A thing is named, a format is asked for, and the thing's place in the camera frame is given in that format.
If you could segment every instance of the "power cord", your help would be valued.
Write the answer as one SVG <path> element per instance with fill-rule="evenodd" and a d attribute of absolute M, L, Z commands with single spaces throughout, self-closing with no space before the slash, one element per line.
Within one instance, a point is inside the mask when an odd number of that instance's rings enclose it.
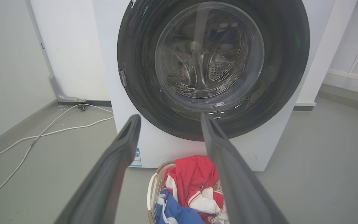
<path fill-rule="evenodd" d="M 110 112 L 112 113 L 111 111 L 109 110 L 106 110 L 106 109 L 103 109 L 101 107 L 98 107 L 98 106 L 94 106 L 94 105 L 89 105 L 89 104 L 78 104 L 78 105 L 86 105 L 86 106 L 92 106 L 92 107 L 96 107 L 96 108 L 99 108 L 99 109 L 102 109 L 102 110 L 105 110 L 107 112 Z M 106 121 L 106 120 L 110 120 L 110 119 L 113 119 L 113 117 L 111 118 L 108 118 L 108 119 L 101 119 L 97 122 L 94 122 L 92 124 L 89 124 L 89 125 L 85 125 L 85 126 L 78 126 L 78 127 L 73 127 L 73 128 L 66 128 L 66 129 L 62 129 L 62 130 L 58 130 L 58 131 L 55 131 L 55 132 L 51 132 L 51 133 L 47 133 L 47 134 L 44 134 L 46 132 L 46 130 L 55 122 L 57 121 L 61 116 L 63 116 L 67 111 L 69 111 L 70 109 L 74 108 L 74 107 L 78 107 L 78 105 L 75 105 L 75 106 L 72 106 L 71 108 L 67 109 L 66 111 L 64 111 L 60 116 L 58 116 L 54 121 L 52 121 L 52 123 L 50 123 L 38 136 L 31 136 L 31 137 L 27 137 L 27 138 L 23 138 L 23 139 L 20 139 L 19 141 L 15 142 L 13 145 L 9 146 L 7 149 L 3 150 L 2 152 L 0 152 L 0 155 L 4 152 L 6 152 L 7 150 L 11 149 L 13 146 L 17 145 L 18 143 L 24 141 L 24 140 L 27 140 L 27 139 L 32 139 L 32 138 L 35 138 L 33 143 L 30 145 L 29 149 L 27 150 L 26 154 L 24 155 L 22 161 L 20 162 L 20 164 L 16 167 L 16 169 L 12 172 L 11 175 L 9 175 L 9 177 L 2 183 L 2 185 L 0 186 L 0 190 L 1 188 L 8 182 L 8 180 L 13 176 L 13 174 L 16 173 L 16 171 L 20 168 L 20 166 L 23 164 L 24 160 L 26 159 L 28 153 L 30 152 L 30 150 L 32 149 L 32 147 L 35 145 L 35 143 L 38 141 L 38 139 L 41 137 L 41 136 L 48 136 L 48 135 L 51 135 L 51 134 L 55 134 L 55 133 L 59 133 L 59 132 L 64 132 L 64 131 L 67 131 L 67 130 L 71 130 L 71 129 L 77 129 L 77 128 L 86 128 L 86 127 L 90 127 L 94 124 L 97 124 L 97 123 L 100 123 L 102 121 Z"/>

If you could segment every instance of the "wicker laundry basket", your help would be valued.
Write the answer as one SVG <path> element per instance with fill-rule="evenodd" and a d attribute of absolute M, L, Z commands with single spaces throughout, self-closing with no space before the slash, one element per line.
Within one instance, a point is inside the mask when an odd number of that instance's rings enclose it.
<path fill-rule="evenodd" d="M 175 161 L 162 164 L 150 179 L 147 189 L 147 216 L 150 224 L 155 224 L 155 214 L 157 213 L 157 197 L 164 189 L 164 176 L 168 168 L 175 167 Z M 214 190 L 222 190 L 220 180 L 213 187 Z"/>

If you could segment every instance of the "basket handle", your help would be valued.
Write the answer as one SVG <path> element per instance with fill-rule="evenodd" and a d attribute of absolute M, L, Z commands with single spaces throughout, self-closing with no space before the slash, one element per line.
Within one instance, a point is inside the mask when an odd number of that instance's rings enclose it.
<path fill-rule="evenodd" d="M 155 179 L 155 176 L 157 176 L 157 173 L 153 174 L 153 176 L 150 179 L 149 187 L 147 189 L 147 210 L 152 210 L 152 185 Z"/>

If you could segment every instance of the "gray floor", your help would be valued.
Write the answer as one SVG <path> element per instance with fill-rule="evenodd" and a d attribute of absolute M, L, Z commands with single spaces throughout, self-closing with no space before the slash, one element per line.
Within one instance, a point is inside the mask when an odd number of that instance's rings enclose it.
<path fill-rule="evenodd" d="M 358 110 L 317 98 L 312 112 L 293 112 L 266 171 L 257 176 L 290 223 L 358 223 Z M 14 134 L 39 134 L 60 113 L 48 108 Z M 51 131 L 111 116 L 74 110 Z M 41 138 L 19 171 L 0 191 L 0 223 L 53 223 L 65 203 L 117 134 L 114 121 Z M 0 184 L 21 161 L 31 140 L 0 156 Z M 146 191 L 155 169 L 128 168 L 116 222 L 148 223 Z"/>

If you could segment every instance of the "caster wheel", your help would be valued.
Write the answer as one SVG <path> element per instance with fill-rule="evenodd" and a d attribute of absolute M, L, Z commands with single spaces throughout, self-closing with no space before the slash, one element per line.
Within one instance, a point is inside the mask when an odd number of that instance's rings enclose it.
<path fill-rule="evenodd" d="M 86 105 L 78 105 L 78 109 L 82 111 L 86 111 L 88 107 Z"/>

